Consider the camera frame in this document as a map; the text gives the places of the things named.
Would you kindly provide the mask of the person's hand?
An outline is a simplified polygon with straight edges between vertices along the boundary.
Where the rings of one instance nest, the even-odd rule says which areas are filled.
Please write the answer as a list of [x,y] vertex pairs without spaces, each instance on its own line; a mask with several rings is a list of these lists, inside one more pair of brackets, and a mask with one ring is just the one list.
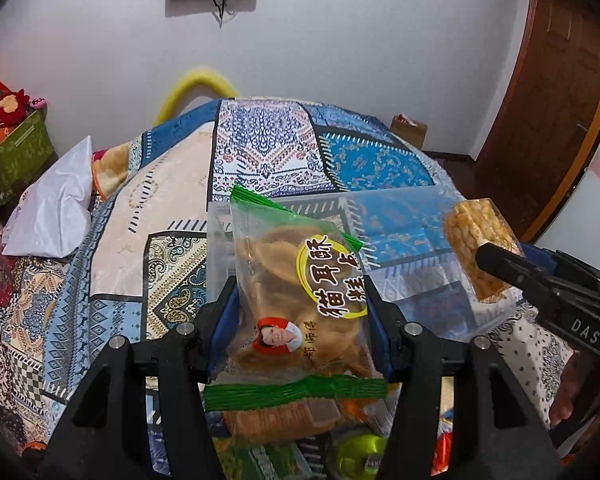
[[574,399],[579,393],[587,374],[588,359],[582,352],[574,352],[562,371],[559,388],[548,412],[550,426],[557,426],[571,416]]

